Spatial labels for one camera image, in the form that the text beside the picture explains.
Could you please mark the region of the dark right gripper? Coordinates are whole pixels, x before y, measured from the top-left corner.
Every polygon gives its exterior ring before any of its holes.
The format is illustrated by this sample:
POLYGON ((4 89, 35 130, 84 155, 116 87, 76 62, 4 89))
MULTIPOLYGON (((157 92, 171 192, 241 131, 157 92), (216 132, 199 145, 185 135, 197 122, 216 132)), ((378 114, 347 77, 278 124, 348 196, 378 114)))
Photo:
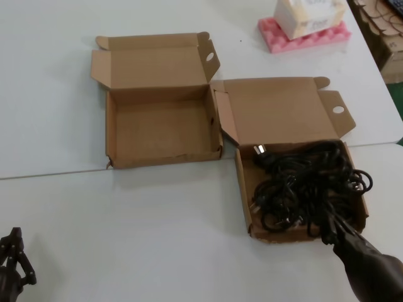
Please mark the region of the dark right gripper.
POLYGON ((342 217, 335 216, 334 224, 333 251, 358 301, 402 301, 402 262, 379 252, 342 217))

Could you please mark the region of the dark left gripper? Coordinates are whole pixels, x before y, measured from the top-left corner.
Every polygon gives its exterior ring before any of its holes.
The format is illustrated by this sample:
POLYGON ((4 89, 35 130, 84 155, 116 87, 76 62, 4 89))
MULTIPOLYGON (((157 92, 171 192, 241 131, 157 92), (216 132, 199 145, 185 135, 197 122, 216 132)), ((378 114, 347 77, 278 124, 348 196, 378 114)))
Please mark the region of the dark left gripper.
POLYGON ((13 227, 10 234, 1 238, 1 267, 0 295, 1 302, 16 302, 23 291, 22 285, 35 285, 37 277, 30 261, 24 252, 22 231, 13 227), (20 265, 24 276, 21 277, 16 267, 20 265))

